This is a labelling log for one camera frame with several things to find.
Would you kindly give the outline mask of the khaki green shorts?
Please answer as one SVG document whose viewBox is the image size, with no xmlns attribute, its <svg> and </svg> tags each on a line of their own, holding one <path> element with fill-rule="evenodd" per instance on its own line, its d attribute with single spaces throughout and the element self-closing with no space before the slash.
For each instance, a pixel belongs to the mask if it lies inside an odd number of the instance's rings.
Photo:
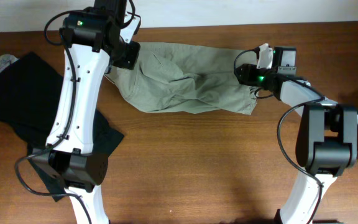
<svg viewBox="0 0 358 224">
<path fill-rule="evenodd" d="M 133 70 L 114 67 L 106 78 L 146 113 L 226 110 L 250 115 L 255 88 L 241 85 L 233 65 L 256 63 L 253 52 L 163 42 L 143 42 Z"/>
</svg>

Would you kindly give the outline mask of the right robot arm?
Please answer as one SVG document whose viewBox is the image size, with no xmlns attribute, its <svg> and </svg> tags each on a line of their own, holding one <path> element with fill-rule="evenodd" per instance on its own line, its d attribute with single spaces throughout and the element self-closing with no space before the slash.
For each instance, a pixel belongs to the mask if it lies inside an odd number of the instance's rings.
<svg viewBox="0 0 358 224">
<path fill-rule="evenodd" d="M 356 108 L 326 98 L 304 78 L 280 74 L 272 68 L 243 64 L 234 67 L 234 74 L 240 84 L 268 90 L 290 106 L 277 124 L 277 141 L 298 175 L 288 200 L 273 220 L 312 223 L 327 189 L 356 163 Z M 281 138 L 284 119 L 292 112 L 301 117 L 295 161 L 286 153 Z"/>
</svg>

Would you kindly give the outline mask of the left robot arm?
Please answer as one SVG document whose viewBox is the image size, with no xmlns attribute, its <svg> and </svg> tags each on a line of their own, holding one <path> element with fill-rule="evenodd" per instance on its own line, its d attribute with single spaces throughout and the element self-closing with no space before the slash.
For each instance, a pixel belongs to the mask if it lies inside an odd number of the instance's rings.
<svg viewBox="0 0 358 224">
<path fill-rule="evenodd" d="M 109 223 L 101 193 L 108 155 L 93 151 L 94 116 L 103 76 L 113 67 L 134 68 L 140 45 L 132 37 L 141 18 L 126 0 L 95 1 L 63 15 L 65 73 L 57 114 L 45 149 L 28 158 L 62 186 L 77 223 Z"/>
</svg>

